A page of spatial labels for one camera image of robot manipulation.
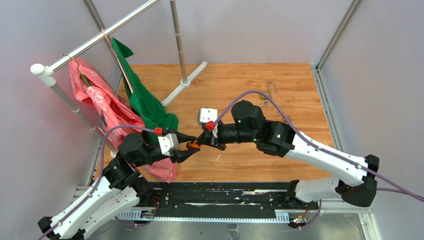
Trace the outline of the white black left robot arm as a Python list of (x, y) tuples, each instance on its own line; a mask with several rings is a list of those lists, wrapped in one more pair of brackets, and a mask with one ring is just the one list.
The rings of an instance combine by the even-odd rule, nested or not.
[(118, 146), (117, 156), (103, 169), (96, 182), (69, 207), (55, 216), (39, 220), (41, 239), (86, 240), (102, 225), (122, 211), (140, 205), (149, 206), (154, 190), (136, 167), (170, 159), (182, 163), (199, 152), (199, 147), (179, 150), (181, 143), (193, 143), (197, 137), (174, 129), (154, 131), (158, 141), (147, 144), (140, 132), (128, 134)]

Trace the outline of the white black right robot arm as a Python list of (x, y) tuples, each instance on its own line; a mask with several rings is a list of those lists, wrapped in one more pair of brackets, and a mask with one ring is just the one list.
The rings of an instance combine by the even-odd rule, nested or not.
[(378, 171), (380, 160), (369, 154), (366, 157), (349, 155), (313, 140), (295, 131), (285, 122), (267, 120), (259, 106), (242, 100), (230, 110), (234, 122), (219, 121), (218, 111), (201, 108), (198, 124), (203, 133), (199, 145), (220, 151), (227, 144), (254, 143), (266, 155), (300, 160), (330, 173), (330, 177), (316, 180), (292, 180), (284, 203), (292, 209), (324, 199), (341, 199), (356, 207), (370, 207), (377, 193), (377, 181), (367, 169)]

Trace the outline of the orange black Opel padlock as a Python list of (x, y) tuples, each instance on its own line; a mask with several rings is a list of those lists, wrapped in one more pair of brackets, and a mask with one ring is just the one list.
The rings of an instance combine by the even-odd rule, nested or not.
[(199, 145), (196, 140), (192, 140), (192, 141), (189, 141), (189, 142), (186, 143), (186, 148), (187, 149), (200, 149), (201, 145)]

